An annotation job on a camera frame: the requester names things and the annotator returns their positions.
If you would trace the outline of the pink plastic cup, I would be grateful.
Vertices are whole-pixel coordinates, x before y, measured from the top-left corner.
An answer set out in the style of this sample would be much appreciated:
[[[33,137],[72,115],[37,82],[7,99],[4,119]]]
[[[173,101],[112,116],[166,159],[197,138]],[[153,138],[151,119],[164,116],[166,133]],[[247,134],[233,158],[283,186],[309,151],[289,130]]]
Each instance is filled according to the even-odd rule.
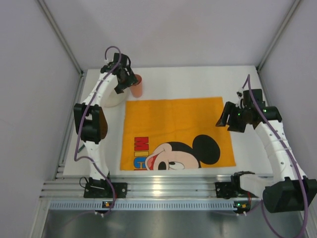
[[[130,87],[130,92],[134,98],[140,98],[143,94],[142,77],[138,74],[136,74],[135,76],[137,79],[137,83],[133,84]]]

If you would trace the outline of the cream round plate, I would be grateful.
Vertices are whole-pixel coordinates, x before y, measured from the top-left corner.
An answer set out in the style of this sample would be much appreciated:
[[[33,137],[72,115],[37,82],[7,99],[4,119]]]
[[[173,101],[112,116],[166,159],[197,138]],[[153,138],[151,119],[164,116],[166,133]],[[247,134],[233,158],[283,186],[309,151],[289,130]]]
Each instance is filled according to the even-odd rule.
[[[118,106],[119,104],[123,103],[129,94],[128,89],[124,89],[123,93],[117,94],[114,89],[112,90],[107,90],[106,92],[103,93],[101,97],[101,103],[100,106],[103,108],[111,108]]]

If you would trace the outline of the orange Mickey Mouse placemat cloth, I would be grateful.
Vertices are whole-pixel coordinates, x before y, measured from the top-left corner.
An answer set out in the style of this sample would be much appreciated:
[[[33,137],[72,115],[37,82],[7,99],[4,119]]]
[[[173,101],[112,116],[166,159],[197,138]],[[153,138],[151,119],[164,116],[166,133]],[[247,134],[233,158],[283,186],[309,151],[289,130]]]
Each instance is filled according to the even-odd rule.
[[[221,97],[128,101],[120,169],[235,166],[230,133],[216,126],[222,109]]]

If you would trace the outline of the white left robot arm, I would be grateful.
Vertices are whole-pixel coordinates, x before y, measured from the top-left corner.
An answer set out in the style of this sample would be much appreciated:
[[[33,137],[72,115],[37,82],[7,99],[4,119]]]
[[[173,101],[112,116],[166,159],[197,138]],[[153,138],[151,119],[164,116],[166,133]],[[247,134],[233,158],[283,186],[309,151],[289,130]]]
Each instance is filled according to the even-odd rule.
[[[108,132],[103,108],[106,104],[120,104],[126,89],[137,82],[130,58],[121,52],[114,53],[112,60],[106,59],[87,98],[73,107],[77,134],[74,161],[88,160],[89,177],[93,180],[105,180],[109,175],[103,149],[103,140]]]

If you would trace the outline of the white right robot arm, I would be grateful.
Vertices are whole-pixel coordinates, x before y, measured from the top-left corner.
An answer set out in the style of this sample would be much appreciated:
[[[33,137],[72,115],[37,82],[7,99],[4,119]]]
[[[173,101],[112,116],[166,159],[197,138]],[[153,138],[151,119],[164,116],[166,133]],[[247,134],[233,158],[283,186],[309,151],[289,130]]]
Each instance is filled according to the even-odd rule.
[[[317,194],[316,179],[307,178],[286,139],[282,117],[277,107],[267,106],[261,89],[237,92],[238,103],[226,102],[217,127],[243,133],[252,125],[260,138],[273,172],[273,182],[254,172],[236,172],[231,183],[238,193],[250,192],[264,202],[270,213],[303,211]]]

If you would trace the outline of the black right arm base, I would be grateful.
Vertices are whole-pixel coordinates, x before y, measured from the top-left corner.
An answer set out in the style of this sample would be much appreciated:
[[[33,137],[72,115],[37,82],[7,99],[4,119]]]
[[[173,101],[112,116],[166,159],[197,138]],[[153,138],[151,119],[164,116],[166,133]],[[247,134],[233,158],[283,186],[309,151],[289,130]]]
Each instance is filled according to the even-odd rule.
[[[215,191],[217,198],[230,199],[237,197],[247,197],[248,191],[245,191],[240,186],[240,177],[242,175],[254,175],[255,173],[250,171],[236,172],[230,176],[229,182],[216,182]]]

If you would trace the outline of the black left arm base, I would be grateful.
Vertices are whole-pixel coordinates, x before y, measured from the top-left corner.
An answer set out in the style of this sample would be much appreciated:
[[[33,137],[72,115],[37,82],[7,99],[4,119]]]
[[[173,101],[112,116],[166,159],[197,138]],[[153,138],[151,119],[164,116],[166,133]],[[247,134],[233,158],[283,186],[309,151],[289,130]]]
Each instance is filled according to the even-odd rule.
[[[125,198],[128,187],[125,182],[113,182],[113,193],[106,180],[95,180],[86,177],[80,178],[79,185],[84,188],[84,198]]]

